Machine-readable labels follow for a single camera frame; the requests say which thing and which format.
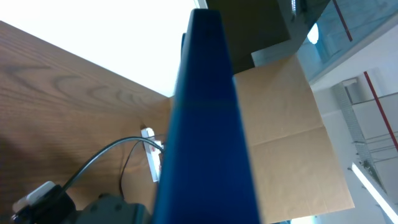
white ceiling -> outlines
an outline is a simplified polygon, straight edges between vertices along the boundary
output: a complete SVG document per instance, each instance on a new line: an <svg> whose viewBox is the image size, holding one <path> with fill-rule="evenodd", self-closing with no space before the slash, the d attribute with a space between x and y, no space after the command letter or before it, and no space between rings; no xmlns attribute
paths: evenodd
<svg viewBox="0 0 398 224"><path fill-rule="evenodd" d="M165 96L193 0L0 0L0 20Z"/></svg>

black cable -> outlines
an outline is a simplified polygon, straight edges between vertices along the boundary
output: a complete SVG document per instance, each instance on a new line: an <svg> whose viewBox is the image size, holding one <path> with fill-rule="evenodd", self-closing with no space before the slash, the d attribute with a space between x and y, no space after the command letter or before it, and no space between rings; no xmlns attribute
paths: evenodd
<svg viewBox="0 0 398 224"><path fill-rule="evenodd" d="M136 142L135 145L132 147L132 149L131 149L131 151L129 153L129 156L127 157L127 160L124 163L122 172L120 173L120 176L119 176L119 192L120 192L120 195L122 196L123 199L124 199L124 193L123 193L123 188L122 188L122 178L123 178L124 170L126 169L127 163L129 162L129 159L131 157L132 152L138 146L139 143L141 143L141 141Z"/></svg>
<svg viewBox="0 0 398 224"><path fill-rule="evenodd" d="M63 193L65 193L68 188L77 180L77 178L79 178L79 176L81 176L81 174L86 171L86 169L95 161L97 160L100 156L102 156L105 152L108 152L110 149L112 149L114 146L117 146L118 144L121 144L123 142L126 141L143 141L146 142L152 146L154 146L155 148L157 148L158 150L160 150L161 152L164 152L163 148L160 147L158 144L156 144L154 141L147 139L147 138L143 138L143 137L126 137L126 138L122 138L119 139L117 141L112 142L111 144L108 144L107 146L105 146L103 149L101 149L100 151L98 151L93 157L91 157L89 160L87 160L87 162L85 162L80 169L72 175L72 177L63 185L62 187L62 191L60 192L60 195L62 195Z"/></svg>
<svg viewBox="0 0 398 224"><path fill-rule="evenodd" d="M156 138L156 137L159 137L159 136L165 136L165 134L155 134L154 136L149 136L147 138ZM140 142L141 141L136 142L135 145L131 148L129 156L126 159L126 162L124 163L123 169L122 169L122 171L120 173L120 176L119 176L119 192L120 192L120 195L122 196L123 199L124 199L124 193L123 193L123 188L122 188L122 179L123 179L124 170L127 167L127 163L129 162L129 159L131 157L132 152L134 151L134 149L138 146L138 144Z"/></svg>

cardboard box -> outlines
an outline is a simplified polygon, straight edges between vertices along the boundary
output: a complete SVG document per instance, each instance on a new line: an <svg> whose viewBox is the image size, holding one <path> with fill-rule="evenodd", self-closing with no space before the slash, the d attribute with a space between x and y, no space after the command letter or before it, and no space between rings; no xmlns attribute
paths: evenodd
<svg viewBox="0 0 398 224"><path fill-rule="evenodd" d="M238 73L235 79L263 221L353 208L296 56Z"/></svg>

red pole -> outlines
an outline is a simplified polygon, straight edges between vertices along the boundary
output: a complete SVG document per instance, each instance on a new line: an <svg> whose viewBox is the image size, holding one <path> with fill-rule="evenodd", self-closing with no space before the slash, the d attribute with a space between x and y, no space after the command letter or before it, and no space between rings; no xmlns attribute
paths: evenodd
<svg viewBox="0 0 398 224"><path fill-rule="evenodd" d="M337 5L337 1L336 1L336 0L333 0L333 4L335 5L335 8L336 8L338 17L340 18L340 21L341 21L341 23L343 24L344 30L346 31L348 40L349 40L350 42L352 42L352 41L353 41L353 36L351 36L351 33L349 32L347 23L346 23L346 21L344 20L344 17L343 17L343 15L342 15L341 11L340 11L340 7L338 7L338 5Z"/></svg>
<svg viewBox="0 0 398 224"><path fill-rule="evenodd" d="M384 123L386 124L387 129L388 129L388 132L390 133L390 136L391 136L391 138L392 138L392 142L394 143L394 145L395 145L395 147L396 147L396 149L397 149L397 151L398 151L398 142L397 142L397 139L396 139L396 137L395 137L395 135L394 135L394 132L392 131L392 128L391 128L391 126L390 126L390 123L388 122L387 116L386 116L386 114L384 113L384 110L383 110L383 107L381 106L380 100L379 100L379 98L377 97L376 91L375 91L374 88L373 88L373 84L372 84L371 79L369 78L368 72L363 72L363 73L365 74L366 81L368 81L368 84L369 84L369 87L370 87L370 89L371 89L371 91L372 91L374 100L376 100L377 107L379 108L380 114L381 114L381 116L383 117Z"/></svg>

wooden table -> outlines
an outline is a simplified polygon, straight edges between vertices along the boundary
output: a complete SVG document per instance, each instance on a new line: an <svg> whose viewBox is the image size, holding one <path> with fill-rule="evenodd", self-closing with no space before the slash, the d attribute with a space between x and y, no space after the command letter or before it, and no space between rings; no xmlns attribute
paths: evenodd
<svg viewBox="0 0 398 224"><path fill-rule="evenodd" d="M140 136L143 126L166 133L169 113L168 98L0 22L2 221L13 202L48 180L64 184L108 143ZM78 209L100 193L119 193L132 145L115 147L73 185L68 194ZM128 202L152 210L156 185L142 148L129 161L123 189Z"/></svg>

